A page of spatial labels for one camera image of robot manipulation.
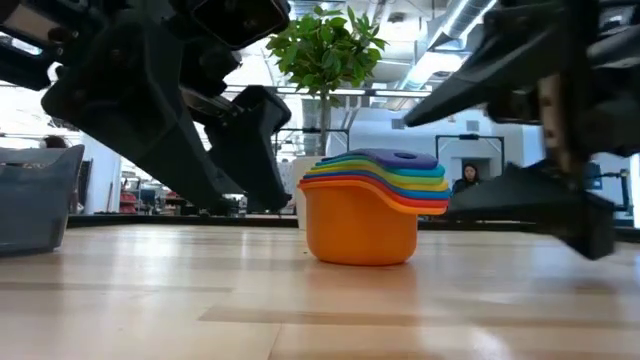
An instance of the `potted plant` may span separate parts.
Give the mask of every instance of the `potted plant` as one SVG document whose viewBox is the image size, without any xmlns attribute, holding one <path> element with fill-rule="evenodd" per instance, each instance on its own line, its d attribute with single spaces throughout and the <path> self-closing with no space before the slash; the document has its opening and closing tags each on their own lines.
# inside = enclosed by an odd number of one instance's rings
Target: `potted plant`
<svg viewBox="0 0 640 360">
<path fill-rule="evenodd" d="M 330 92 L 345 83 L 357 88 L 373 76 L 372 70 L 382 58 L 387 42 L 377 38 L 379 25 L 364 15 L 356 18 L 347 8 L 349 20 L 340 10 L 323 10 L 316 6 L 313 14 L 291 21 L 289 27 L 271 37 L 267 50 L 278 58 L 278 68 L 297 84 L 297 90 L 307 88 L 320 99 L 321 154 L 327 149 L 327 129 L 331 122 L 331 107 L 340 101 Z M 345 28 L 351 23 L 351 30 Z"/>
</svg>

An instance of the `tree trunk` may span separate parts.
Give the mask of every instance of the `tree trunk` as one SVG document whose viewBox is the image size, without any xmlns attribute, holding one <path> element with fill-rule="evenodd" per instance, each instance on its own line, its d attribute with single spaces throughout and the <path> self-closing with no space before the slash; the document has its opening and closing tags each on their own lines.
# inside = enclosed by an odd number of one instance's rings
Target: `tree trunk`
<svg viewBox="0 0 640 360">
<path fill-rule="evenodd" d="M 327 155 L 327 140 L 329 133 L 327 130 L 331 126 L 331 105 L 328 94 L 320 95 L 320 156 Z"/>
</svg>

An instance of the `white pillar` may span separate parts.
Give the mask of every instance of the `white pillar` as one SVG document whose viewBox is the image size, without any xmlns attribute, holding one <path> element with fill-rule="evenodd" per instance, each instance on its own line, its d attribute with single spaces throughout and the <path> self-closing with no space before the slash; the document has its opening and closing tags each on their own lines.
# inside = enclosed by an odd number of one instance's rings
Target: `white pillar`
<svg viewBox="0 0 640 360">
<path fill-rule="evenodd" d="M 85 133 L 82 133 L 81 139 L 85 146 L 83 160 L 93 160 L 84 213 L 118 212 L 121 156 Z M 111 189 L 111 201 L 109 201 L 109 189 Z"/>
</svg>

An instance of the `orange stacking cup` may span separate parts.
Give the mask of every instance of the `orange stacking cup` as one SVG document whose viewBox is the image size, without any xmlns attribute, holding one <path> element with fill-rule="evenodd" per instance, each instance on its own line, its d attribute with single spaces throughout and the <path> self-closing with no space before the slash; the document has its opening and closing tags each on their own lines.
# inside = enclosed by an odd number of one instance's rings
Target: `orange stacking cup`
<svg viewBox="0 0 640 360">
<path fill-rule="evenodd" d="M 417 215 L 390 207 L 366 183 L 345 180 L 300 187 L 307 198 L 307 244 L 319 260 L 394 265 L 415 252 Z"/>
</svg>

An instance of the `stack of colorful cups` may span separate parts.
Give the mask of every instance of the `stack of colorful cups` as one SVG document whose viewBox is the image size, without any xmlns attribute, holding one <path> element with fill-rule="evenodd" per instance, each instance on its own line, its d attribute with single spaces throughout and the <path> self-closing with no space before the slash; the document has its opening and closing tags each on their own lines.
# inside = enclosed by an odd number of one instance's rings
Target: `stack of colorful cups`
<svg viewBox="0 0 640 360">
<path fill-rule="evenodd" d="M 389 149 L 324 159 L 299 186 L 312 253 L 352 265 L 406 261 L 415 251 L 417 216 L 443 214 L 450 196 L 437 159 Z"/>
</svg>

